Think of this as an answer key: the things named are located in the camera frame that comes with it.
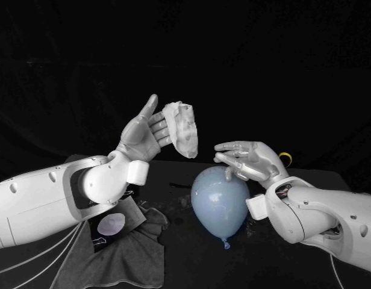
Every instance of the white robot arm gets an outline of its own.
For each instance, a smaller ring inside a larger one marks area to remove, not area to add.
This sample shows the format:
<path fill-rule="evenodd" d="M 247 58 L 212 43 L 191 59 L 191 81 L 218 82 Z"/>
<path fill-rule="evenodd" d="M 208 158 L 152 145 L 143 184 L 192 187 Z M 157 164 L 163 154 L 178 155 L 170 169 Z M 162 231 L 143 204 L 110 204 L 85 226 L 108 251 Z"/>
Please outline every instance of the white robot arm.
<path fill-rule="evenodd" d="M 339 260 L 371 271 L 371 195 L 322 190 L 289 176 L 279 156 L 260 142 L 254 145 L 234 141 L 217 145 L 215 150 L 228 150 L 217 153 L 215 161 L 225 162 L 241 179 L 260 181 L 267 189 L 266 194 L 247 200 L 253 218 L 268 217 L 292 244 L 319 247 Z M 264 156 L 263 162 L 251 161 L 251 151 Z M 279 174 L 271 173 L 273 165 Z"/>
<path fill-rule="evenodd" d="M 127 124 L 117 150 L 0 182 L 0 248 L 33 242 L 108 211 L 129 184 L 144 185 L 149 161 L 172 143 L 157 96 Z M 95 204 L 77 204 L 82 196 Z"/>

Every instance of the white cable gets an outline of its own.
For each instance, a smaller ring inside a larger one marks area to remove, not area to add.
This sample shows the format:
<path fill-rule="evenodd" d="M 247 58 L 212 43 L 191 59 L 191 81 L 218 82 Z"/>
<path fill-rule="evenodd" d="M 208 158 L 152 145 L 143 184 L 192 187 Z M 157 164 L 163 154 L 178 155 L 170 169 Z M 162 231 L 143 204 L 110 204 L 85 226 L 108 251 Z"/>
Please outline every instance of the white cable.
<path fill-rule="evenodd" d="M 333 265 L 333 270 L 335 270 L 335 262 L 333 262 L 333 255 L 330 254 L 330 264 Z M 338 275 L 338 271 L 335 270 L 335 276 L 338 277 L 338 281 L 339 281 L 339 286 L 343 289 L 343 284 L 339 280 L 339 275 Z"/>
<path fill-rule="evenodd" d="M 66 249 L 68 249 L 68 247 L 69 247 L 69 245 L 71 245 L 71 242 L 72 242 L 72 240 L 74 240 L 74 237 L 75 237 L 75 235 L 77 235 L 77 233 L 78 233 L 79 226 L 81 226 L 81 223 L 79 223 L 79 225 L 78 225 L 77 228 L 75 228 L 77 231 L 75 231 L 75 234 L 72 235 L 72 238 L 71 238 L 71 240 L 69 240 L 69 242 L 68 242 L 68 245 L 66 245 L 66 247 L 64 248 L 64 250 L 62 250 L 59 256 L 56 257 L 56 259 L 53 260 L 53 262 L 49 264 L 49 266 L 43 269 L 43 271 L 42 271 L 35 277 L 32 277 L 25 283 L 22 283 L 22 284 L 20 284 L 17 287 L 15 287 L 13 289 L 17 289 L 17 288 L 20 288 L 23 285 L 26 285 L 35 278 L 38 278 L 38 277 L 41 276 L 41 274 L 42 274 L 42 273 L 49 269 L 49 267 L 55 264 L 55 262 L 58 261 L 59 257 L 62 256 L 64 252 L 66 251 Z"/>
<path fill-rule="evenodd" d="M 3 269 L 0 271 L 0 274 L 7 272 L 9 270 L 17 268 L 19 266 L 25 265 L 26 263 L 29 263 L 30 261 L 33 261 L 36 258 L 39 258 L 43 254 L 46 254 L 56 246 L 59 246 L 59 244 L 68 239 L 68 237 L 71 236 L 71 234 L 75 232 L 75 230 L 79 228 L 81 223 L 78 224 L 78 226 L 74 228 L 74 230 L 71 231 L 71 233 L 66 235 L 66 237 L 53 245 L 53 247 L 51 247 L 46 251 L 43 251 L 41 254 L 38 254 L 35 257 L 32 257 L 29 260 L 23 261 L 22 263 L 19 263 L 17 265 L 13 265 L 12 267 Z"/>

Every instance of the gray cloth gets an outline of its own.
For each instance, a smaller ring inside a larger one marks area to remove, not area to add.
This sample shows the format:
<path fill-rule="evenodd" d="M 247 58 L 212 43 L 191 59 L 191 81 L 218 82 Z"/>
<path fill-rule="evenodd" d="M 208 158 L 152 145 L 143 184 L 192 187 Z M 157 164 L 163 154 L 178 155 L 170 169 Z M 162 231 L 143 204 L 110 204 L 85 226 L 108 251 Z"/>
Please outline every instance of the gray cloth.
<path fill-rule="evenodd" d="M 91 229 L 85 222 L 52 289 L 108 287 L 120 282 L 141 288 L 163 286 L 165 246 L 157 237 L 169 226 L 169 220 L 157 209 L 140 207 L 140 210 L 147 220 L 98 253 L 94 253 Z"/>

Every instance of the light blue balloon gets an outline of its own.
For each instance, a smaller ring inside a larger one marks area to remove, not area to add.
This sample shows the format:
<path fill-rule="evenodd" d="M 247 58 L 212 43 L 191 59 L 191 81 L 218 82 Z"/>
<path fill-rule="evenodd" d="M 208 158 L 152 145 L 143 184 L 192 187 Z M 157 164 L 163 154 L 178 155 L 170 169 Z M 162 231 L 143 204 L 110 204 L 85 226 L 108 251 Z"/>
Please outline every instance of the light blue balloon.
<path fill-rule="evenodd" d="M 232 176 L 229 182 L 225 180 L 225 169 L 215 166 L 201 172 L 192 185 L 191 201 L 202 225 L 229 249 L 227 238 L 240 230 L 248 215 L 250 190 L 238 177 Z"/>

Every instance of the table surface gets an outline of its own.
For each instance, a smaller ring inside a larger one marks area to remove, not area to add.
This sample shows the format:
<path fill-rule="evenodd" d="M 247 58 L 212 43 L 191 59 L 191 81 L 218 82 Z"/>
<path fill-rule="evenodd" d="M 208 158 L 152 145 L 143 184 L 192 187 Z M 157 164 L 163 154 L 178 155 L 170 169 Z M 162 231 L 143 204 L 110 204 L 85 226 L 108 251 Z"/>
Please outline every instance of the table surface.
<path fill-rule="evenodd" d="M 131 186 L 134 200 L 147 204 L 178 204 L 176 200 L 191 194 L 191 186 L 201 171 L 218 164 L 175 161 L 152 161 L 147 183 Z M 289 174 L 305 179 L 317 188 L 349 190 L 338 173 L 322 170 L 289 169 Z M 248 182 L 250 193 L 264 193 L 263 187 Z M 224 250 L 221 240 L 202 226 L 191 204 L 179 202 L 178 210 L 167 215 L 170 225 L 160 236 L 165 245 L 165 289 L 182 288 L 254 288 L 296 286 L 297 288 L 338 288 L 329 254 L 316 247 L 289 244 L 276 233 L 268 219 L 251 225 L 254 234 L 247 232 L 248 222 L 228 239 L 231 249 Z M 0 249 L 0 270 L 20 263 L 55 245 L 72 228 L 48 238 L 17 247 Z M 0 289 L 15 288 L 45 269 L 62 252 L 68 241 L 19 268 L 0 274 Z M 66 253 L 45 273 L 22 289 L 49 288 Z M 335 259 L 345 288 L 371 286 L 371 273 Z M 137 288 L 120 283 L 111 288 Z"/>

